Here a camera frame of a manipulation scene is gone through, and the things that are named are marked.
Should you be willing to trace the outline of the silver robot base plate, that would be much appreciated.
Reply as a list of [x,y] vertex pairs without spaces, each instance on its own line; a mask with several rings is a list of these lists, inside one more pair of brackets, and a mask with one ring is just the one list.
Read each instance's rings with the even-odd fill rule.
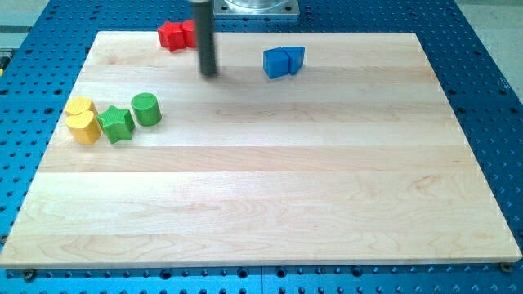
[[220,17],[299,16],[298,0],[213,0],[213,14]]

